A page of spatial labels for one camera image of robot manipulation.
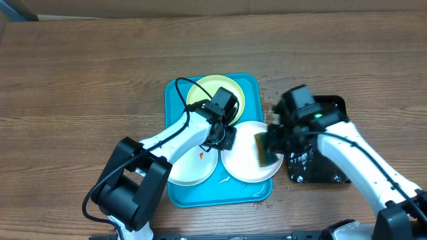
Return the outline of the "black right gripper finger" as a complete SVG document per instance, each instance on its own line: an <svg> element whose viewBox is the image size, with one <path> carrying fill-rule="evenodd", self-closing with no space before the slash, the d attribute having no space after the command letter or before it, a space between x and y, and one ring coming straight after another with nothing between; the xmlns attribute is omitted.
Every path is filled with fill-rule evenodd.
<svg viewBox="0 0 427 240"><path fill-rule="evenodd" d="M271 153L279 153L279 154L287 153L287 145L281 140L279 141L268 140L265 143L265 149L267 152L271 152Z"/></svg>
<svg viewBox="0 0 427 240"><path fill-rule="evenodd" d="M266 133L267 140L280 140L284 137L284 126L269 124Z"/></svg>

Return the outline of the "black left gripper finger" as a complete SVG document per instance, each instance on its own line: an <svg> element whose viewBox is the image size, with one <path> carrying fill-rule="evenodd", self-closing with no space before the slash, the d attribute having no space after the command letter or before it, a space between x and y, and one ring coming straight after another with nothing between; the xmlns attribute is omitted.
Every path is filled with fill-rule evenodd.
<svg viewBox="0 0 427 240"><path fill-rule="evenodd" d="M228 127L226 129L226 148L231 149L236 139L237 129L235 127Z"/></svg>
<svg viewBox="0 0 427 240"><path fill-rule="evenodd" d="M220 151L224 151L224 150L231 150L233 147L234 141L230 140L230 139L225 139L220 141L219 143L215 144L215 148L220 150Z"/></svg>

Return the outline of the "green yellow sponge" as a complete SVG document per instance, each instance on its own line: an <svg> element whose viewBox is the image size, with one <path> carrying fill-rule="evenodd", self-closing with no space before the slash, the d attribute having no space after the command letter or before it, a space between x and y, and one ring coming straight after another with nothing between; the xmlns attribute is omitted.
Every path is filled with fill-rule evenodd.
<svg viewBox="0 0 427 240"><path fill-rule="evenodd" d="M256 148L258 151L258 161L260 167L268 167L278 161L278 157L268 147L267 133L257 133L254 135Z"/></svg>

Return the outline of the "pale pink plate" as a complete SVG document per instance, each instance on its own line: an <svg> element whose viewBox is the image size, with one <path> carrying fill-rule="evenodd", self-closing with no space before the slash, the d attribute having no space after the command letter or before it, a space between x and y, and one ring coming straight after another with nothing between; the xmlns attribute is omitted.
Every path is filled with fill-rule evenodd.
<svg viewBox="0 0 427 240"><path fill-rule="evenodd" d="M221 152L222 163L227 172L237 180L259 183L272 177L280 169L284 156L277 154L278 161L272 165L260 165L255 135L266 133L268 126L257 121L238 123L236 139L231 150Z"/></svg>

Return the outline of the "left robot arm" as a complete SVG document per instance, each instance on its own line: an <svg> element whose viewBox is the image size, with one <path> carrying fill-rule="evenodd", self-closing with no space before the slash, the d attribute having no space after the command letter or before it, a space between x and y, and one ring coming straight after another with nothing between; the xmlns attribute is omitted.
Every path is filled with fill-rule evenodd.
<svg viewBox="0 0 427 240"><path fill-rule="evenodd" d="M166 183L178 159L199 147L230 150L236 129L230 122L238 111L238 98L220 87L207 99L185 105L182 118L142 142L129 137L113 150L95 186L83 200L93 201L108 216L116 239L137 239L155 213Z"/></svg>

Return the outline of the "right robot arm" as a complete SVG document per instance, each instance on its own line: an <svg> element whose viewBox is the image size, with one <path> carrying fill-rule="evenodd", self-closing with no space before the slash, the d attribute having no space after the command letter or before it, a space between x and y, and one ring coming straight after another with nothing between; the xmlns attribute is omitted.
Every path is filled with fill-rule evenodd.
<svg viewBox="0 0 427 240"><path fill-rule="evenodd" d="M277 124L256 137L261 165L276 154L299 157L315 149L353 183L376 216L374 225L347 219L319 239L425 239L426 191L391 167L349 120L339 96L313 95L306 85L282 94L272 111Z"/></svg>

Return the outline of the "black rectangular tray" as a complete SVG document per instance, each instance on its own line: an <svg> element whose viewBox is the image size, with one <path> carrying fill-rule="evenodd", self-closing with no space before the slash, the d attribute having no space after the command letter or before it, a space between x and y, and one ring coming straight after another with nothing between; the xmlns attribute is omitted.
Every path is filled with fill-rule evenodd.
<svg viewBox="0 0 427 240"><path fill-rule="evenodd" d="M345 101L337 95L288 95L284 97L286 120L297 149L287 156L288 175L295 183L350 183L348 177L317 148L316 132L347 122Z"/></svg>

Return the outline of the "teal plastic tray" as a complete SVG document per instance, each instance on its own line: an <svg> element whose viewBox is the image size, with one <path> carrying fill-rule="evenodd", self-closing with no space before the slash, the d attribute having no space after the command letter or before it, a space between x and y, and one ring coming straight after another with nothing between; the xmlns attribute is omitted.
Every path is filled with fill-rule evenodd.
<svg viewBox="0 0 427 240"><path fill-rule="evenodd" d="M257 80L248 73L230 73L243 90L246 106L238 123L244 121L264 121ZM205 181L192 186L168 183L167 191L171 202L178 207L203 207L232 203L263 201L274 187L271 178L259 183L245 183L232 177L219 159L213 173Z"/></svg>

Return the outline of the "white plate with stain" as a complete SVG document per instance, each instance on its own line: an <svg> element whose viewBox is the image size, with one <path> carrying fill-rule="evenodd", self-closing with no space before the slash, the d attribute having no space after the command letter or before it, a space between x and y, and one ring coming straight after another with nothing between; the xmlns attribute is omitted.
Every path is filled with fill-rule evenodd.
<svg viewBox="0 0 427 240"><path fill-rule="evenodd" d="M200 146L193 147L173 164L168 181L180 186L202 183L214 172L218 159L217 149L207 152Z"/></svg>

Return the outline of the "yellow-green plate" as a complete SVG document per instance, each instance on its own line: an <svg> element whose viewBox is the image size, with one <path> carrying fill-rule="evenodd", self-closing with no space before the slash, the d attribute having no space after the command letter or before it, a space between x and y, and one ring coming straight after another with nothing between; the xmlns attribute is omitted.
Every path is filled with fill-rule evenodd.
<svg viewBox="0 0 427 240"><path fill-rule="evenodd" d="M223 75L209 75L198 80L197 84L203 87L212 97L220 87L231 91L238 98L238 103L235 104L238 107L238 111L230 124L233 125L238 121L244 112L246 99L242 88L233 79ZM209 99L208 95L198 86L193 85L187 94L186 103L189 105L204 99Z"/></svg>

